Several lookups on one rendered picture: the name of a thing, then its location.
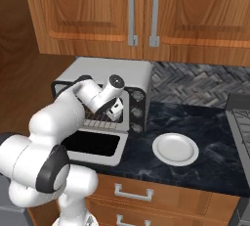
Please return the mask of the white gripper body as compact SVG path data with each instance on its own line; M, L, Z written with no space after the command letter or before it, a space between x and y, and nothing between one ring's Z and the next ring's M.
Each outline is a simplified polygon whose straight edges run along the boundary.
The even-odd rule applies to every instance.
M121 113L122 113L122 110L119 109L119 108L112 108L112 109L109 109L107 112L106 112L106 115L112 120L112 121L115 121L117 120L120 116L121 116Z

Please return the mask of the metal toaster oven rack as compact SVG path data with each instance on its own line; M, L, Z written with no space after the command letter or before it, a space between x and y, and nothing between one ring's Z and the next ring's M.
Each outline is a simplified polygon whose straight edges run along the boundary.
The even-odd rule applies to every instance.
M123 122L123 115L112 121L105 113L92 114L86 113L83 126L94 129L112 129L115 130L117 125Z

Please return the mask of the toaster oven glass door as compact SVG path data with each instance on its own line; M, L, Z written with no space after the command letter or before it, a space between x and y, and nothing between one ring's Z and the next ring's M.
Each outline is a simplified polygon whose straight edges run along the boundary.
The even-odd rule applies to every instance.
M116 166L121 161L127 139L127 132L81 129L65 138L62 144L73 162Z

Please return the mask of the silver toaster oven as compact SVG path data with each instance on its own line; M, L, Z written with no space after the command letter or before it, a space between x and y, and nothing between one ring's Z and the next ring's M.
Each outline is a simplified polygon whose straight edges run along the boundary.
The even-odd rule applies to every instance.
M152 75L152 64L149 62L80 57L53 81L52 94L58 95L81 75L92 76L95 82L102 86L113 74L119 75L125 81L125 88L120 97L123 122L118 124L114 131L127 132L128 137L140 134L133 131L132 124L139 124L143 128L142 132L146 130ZM140 102L133 97L135 91L141 91L145 95ZM134 117L131 113L133 108L141 109L143 116Z

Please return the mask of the white round plate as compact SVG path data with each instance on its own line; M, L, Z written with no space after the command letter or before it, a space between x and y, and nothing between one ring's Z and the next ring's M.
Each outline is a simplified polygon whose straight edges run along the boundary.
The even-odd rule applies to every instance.
M172 166L190 165L199 155L196 143L180 133L159 135L152 143L152 151L159 160Z

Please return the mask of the grey oven front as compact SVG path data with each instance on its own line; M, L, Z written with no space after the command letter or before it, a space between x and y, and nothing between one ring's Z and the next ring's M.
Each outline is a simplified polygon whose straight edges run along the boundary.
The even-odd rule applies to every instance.
M229 221L229 226L250 226L250 198L241 198Z

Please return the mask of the wooden tall cabinet panel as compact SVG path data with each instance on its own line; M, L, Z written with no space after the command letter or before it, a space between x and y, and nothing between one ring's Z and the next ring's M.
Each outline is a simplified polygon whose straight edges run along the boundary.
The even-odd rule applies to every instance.
M51 82L72 56L39 53L27 0L0 0L0 133L26 135L34 113L51 103Z

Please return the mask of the wooden drawer front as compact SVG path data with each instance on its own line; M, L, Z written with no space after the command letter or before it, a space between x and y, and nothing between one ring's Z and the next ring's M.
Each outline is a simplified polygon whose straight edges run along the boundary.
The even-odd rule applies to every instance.
M148 208L96 199L88 199L87 206L90 212L97 218L100 226L117 226L117 214L122 214L129 218L138 217L150 220L151 226L229 226L227 222L223 221L171 212L156 212Z
M119 189L121 193L144 197L146 196L146 190L151 189L153 191L151 201L140 201L116 195L116 184L121 185ZM95 196L118 201L124 200L126 202L142 203L153 208L180 210L199 215L208 214L210 216L219 215L220 213L232 213L239 200L239 197L236 196L103 174L99 174L99 187L95 192Z

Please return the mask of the grey hob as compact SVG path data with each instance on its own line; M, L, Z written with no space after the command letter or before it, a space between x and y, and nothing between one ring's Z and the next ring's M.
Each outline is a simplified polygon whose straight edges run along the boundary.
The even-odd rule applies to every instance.
M250 94L229 93L226 115L250 186Z

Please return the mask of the grey dishwasher front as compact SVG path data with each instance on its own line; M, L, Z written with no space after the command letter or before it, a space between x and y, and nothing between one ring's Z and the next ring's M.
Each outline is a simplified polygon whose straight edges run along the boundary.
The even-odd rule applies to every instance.
M11 202L9 185L9 180L0 174L0 226L33 226L27 210Z

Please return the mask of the wooden wall cupboard door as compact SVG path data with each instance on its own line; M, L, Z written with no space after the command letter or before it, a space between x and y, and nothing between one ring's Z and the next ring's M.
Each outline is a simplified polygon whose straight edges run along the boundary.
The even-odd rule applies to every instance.
M128 45L128 0L27 0L42 54L141 59L145 0L135 0L138 45Z
M250 67L250 0L159 0L158 47L149 46L151 16L145 0L147 60Z

